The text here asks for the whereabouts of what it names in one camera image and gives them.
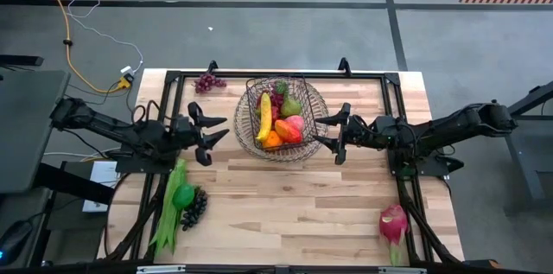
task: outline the striped warning tape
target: striped warning tape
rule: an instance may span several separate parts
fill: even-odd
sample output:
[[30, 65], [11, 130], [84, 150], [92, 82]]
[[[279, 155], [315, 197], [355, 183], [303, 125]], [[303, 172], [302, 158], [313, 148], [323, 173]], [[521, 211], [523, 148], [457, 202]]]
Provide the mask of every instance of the striped warning tape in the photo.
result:
[[461, 3], [551, 3], [552, 0], [459, 0]]

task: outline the wooden table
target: wooden table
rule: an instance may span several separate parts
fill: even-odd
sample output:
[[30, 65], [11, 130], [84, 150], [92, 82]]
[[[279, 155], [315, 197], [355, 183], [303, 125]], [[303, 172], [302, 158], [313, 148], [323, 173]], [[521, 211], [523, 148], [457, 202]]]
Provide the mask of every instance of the wooden table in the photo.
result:
[[[145, 105], [150, 99], [159, 102], [166, 71], [144, 70], [138, 104]], [[400, 73], [400, 79], [409, 122], [420, 124], [431, 119], [422, 74], [404, 72]], [[352, 104], [352, 113], [367, 122], [384, 114], [377, 81], [309, 79], [308, 82], [325, 99], [331, 114], [345, 101]], [[194, 150], [182, 151], [181, 158], [188, 160], [188, 180], [204, 187], [210, 195], [209, 204], [198, 226], [178, 233], [175, 255], [165, 251], [156, 259], [157, 263], [390, 263], [387, 248], [379, 239], [378, 217], [383, 208], [398, 203], [398, 198], [385, 152], [348, 146], [347, 160], [342, 166], [334, 165], [334, 157], [326, 148], [304, 162], [261, 161], [246, 153], [233, 134], [233, 115], [245, 92], [245, 79], [229, 79], [225, 89], [202, 95], [194, 92], [191, 83], [192, 79], [188, 79], [185, 85], [183, 114], [186, 105], [196, 101], [207, 116], [228, 118], [213, 131], [229, 128], [231, 132], [215, 147], [213, 165], [209, 167], [194, 160]], [[336, 130], [329, 131], [329, 135], [335, 133]], [[115, 195], [108, 222], [110, 250], [137, 217], [143, 181], [144, 175], [130, 175]], [[436, 178], [421, 177], [421, 189], [430, 226], [448, 249], [463, 259], [446, 186]], [[141, 256], [146, 251], [150, 226], [151, 218], [144, 228]], [[419, 234], [415, 229], [417, 251], [422, 257]]]

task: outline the grape bunch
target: grape bunch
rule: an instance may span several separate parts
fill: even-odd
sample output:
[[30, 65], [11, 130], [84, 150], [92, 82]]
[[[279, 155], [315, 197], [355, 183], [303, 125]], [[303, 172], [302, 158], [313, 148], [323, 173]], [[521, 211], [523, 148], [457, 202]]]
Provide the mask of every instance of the grape bunch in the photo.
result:
[[271, 105], [278, 106], [280, 108], [283, 105], [283, 103], [284, 103], [284, 95], [277, 94], [277, 93], [272, 93], [270, 95]]
[[196, 187], [194, 191], [194, 200], [185, 209], [185, 213], [182, 215], [182, 231], [186, 231], [189, 228], [198, 224], [200, 216], [206, 211], [207, 206], [207, 193], [200, 187]]
[[194, 81], [196, 86], [196, 93], [209, 92], [212, 86], [226, 87], [226, 80], [215, 78], [215, 75], [210, 73], [204, 73], [199, 79]]

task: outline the purple grapes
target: purple grapes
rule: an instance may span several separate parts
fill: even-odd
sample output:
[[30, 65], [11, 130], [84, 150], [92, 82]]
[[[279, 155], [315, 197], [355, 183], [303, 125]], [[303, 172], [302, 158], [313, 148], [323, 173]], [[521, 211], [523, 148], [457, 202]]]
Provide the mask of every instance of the purple grapes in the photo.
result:
[[194, 81], [196, 93], [209, 92], [212, 86], [226, 87], [226, 80], [215, 78], [215, 75], [205, 73], [199, 79]]
[[282, 106], [284, 103], [284, 96], [281, 94], [272, 93], [270, 95], [270, 103], [272, 105]]

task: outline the concrete floor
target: concrete floor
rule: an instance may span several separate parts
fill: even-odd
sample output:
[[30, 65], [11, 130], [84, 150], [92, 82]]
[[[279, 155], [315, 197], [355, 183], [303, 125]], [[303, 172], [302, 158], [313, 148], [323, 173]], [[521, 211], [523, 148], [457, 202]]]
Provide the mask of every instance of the concrete floor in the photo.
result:
[[[0, 6], [0, 14], [0, 54], [36, 54], [45, 58], [42, 69], [67, 69], [61, 45], [65, 32], [57, 7]], [[433, 115], [448, 115], [468, 103], [491, 99], [509, 105], [532, 87], [551, 81], [551, 15], [549, 11], [398, 11], [407, 67], [423, 72]], [[206, 67], [216, 60], [220, 67], [334, 69], [340, 57], [346, 56], [355, 69], [397, 70], [386, 10], [99, 8], [86, 24], [135, 42], [143, 51], [145, 67]], [[72, 31], [73, 63], [97, 86], [108, 87], [119, 69], [137, 64], [132, 48], [113, 44], [73, 23]], [[85, 88], [76, 77], [72, 83]], [[93, 98], [72, 88], [67, 93]], [[96, 108], [128, 118], [121, 98], [108, 99]], [[101, 149], [116, 146], [89, 132], [81, 134]], [[460, 143], [456, 149], [456, 157], [466, 163], [451, 178], [465, 257], [494, 258], [505, 268], [552, 272], [551, 215], [507, 218], [503, 213], [503, 207], [517, 198], [521, 189], [505, 141], [480, 137]], [[91, 153], [75, 137], [57, 131], [47, 151]], [[45, 157], [52, 164], [61, 160]], [[68, 248], [83, 245], [70, 239], [76, 236], [56, 236], [57, 250], [50, 256], [62, 263], [93, 258], [90, 250]], [[96, 245], [96, 237], [88, 237], [86, 242]]]

